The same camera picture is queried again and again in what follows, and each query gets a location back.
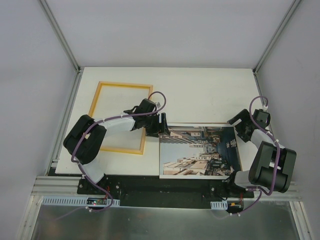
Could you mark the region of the yellow wooden picture frame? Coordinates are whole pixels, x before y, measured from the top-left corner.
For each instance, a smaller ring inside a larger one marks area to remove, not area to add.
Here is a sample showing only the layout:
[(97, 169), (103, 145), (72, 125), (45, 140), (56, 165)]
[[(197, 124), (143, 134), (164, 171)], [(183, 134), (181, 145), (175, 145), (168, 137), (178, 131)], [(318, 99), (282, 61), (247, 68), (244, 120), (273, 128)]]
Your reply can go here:
[[(149, 84), (100, 81), (97, 85), (88, 115), (95, 120), (120, 115), (123, 111), (138, 106), (153, 92)], [(143, 155), (146, 131), (124, 131), (106, 137), (100, 150), (124, 154)]]

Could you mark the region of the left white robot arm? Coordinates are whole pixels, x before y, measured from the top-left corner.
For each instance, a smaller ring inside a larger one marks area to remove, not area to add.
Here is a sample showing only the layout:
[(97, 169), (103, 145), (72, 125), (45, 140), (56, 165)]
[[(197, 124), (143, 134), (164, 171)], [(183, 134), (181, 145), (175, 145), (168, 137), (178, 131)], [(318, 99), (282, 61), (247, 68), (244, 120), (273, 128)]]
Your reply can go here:
[(64, 148), (71, 155), (81, 173), (88, 178), (88, 188), (99, 195), (105, 191), (104, 171), (100, 168), (97, 155), (106, 137), (111, 135), (145, 129), (148, 137), (158, 138), (170, 135), (166, 114), (158, 113), (157, 104), (143, 99), (139, 105), (121, 114), (102, 120), (95, 120), (87, 114), (82, 115), (63, 141)]

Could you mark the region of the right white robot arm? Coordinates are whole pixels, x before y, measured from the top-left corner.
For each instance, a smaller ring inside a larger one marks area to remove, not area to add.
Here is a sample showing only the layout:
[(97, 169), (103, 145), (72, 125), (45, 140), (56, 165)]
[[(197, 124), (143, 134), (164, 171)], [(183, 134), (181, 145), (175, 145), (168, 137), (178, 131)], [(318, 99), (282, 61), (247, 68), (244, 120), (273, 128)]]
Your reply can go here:
[(285, 193), (292, 180), (297, 153), (280, 145), (267, 134), (271, 116), (263, 109), (256, 109), (253, 115), (243, 109), (227, 122), (235, 125), (237, 136), (244, 142), (251, 142), (257, 148), (252, 165), (247, 171), (234, 171), (225, 181), (225, 192), (237, 197), (249, 189)]

